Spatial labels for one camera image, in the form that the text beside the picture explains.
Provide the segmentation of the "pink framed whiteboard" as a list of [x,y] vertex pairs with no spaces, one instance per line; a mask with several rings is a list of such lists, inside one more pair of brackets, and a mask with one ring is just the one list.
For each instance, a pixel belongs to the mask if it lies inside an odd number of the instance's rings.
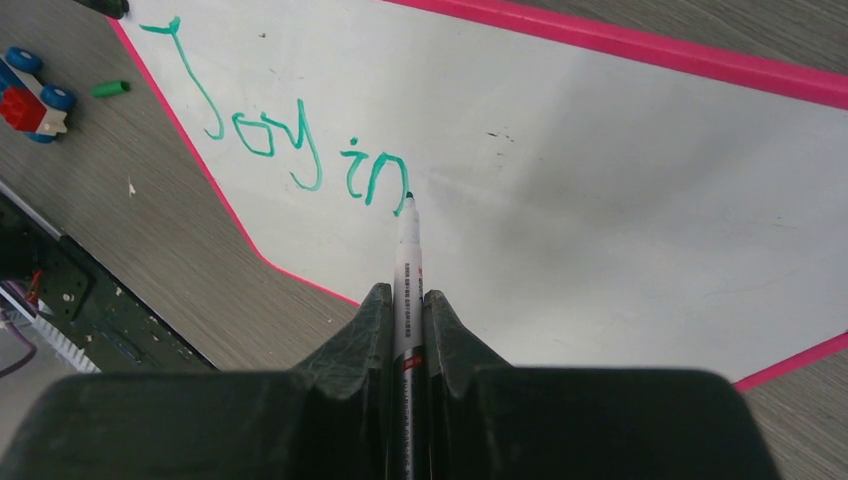
[[114,29],[252,250],[424,284],[523,365],[749,388],[847,346],[847,79],[503,1],[135,1]]

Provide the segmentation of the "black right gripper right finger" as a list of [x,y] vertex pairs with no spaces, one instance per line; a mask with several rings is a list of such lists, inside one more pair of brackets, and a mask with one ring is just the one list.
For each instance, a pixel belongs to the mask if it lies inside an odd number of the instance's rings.
[[741,394],[689,369],[509,364],[429,292],[437,479],[776,479]]

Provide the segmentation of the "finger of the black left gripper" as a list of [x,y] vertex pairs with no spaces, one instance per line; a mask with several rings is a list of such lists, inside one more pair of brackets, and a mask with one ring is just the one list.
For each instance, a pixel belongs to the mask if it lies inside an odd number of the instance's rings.
[[101,15],[112,19],[122,19],[130,11],[128,0],[74,0]]

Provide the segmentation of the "green whiteboard marker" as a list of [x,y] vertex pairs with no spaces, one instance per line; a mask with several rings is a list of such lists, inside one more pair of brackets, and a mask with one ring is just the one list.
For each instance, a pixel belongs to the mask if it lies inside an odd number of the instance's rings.
[[411,192],[399,215],[393,303],[391,479],[429,479],[426,348],[420,218]]

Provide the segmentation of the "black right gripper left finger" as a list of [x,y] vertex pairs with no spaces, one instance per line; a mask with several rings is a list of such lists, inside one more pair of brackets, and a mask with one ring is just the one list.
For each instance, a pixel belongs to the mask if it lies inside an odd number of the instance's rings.
[[35,402],[5,479],[381,479],[391,289],[283,371],[99,373]]

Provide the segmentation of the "green marker cap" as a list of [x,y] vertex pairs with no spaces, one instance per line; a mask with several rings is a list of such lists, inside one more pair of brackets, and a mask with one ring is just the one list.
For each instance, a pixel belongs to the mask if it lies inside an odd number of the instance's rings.
[[129,93],[131,84],[126,80],[112,80],[97,84],[90,88],[90,94],[94,98],[109,98]]

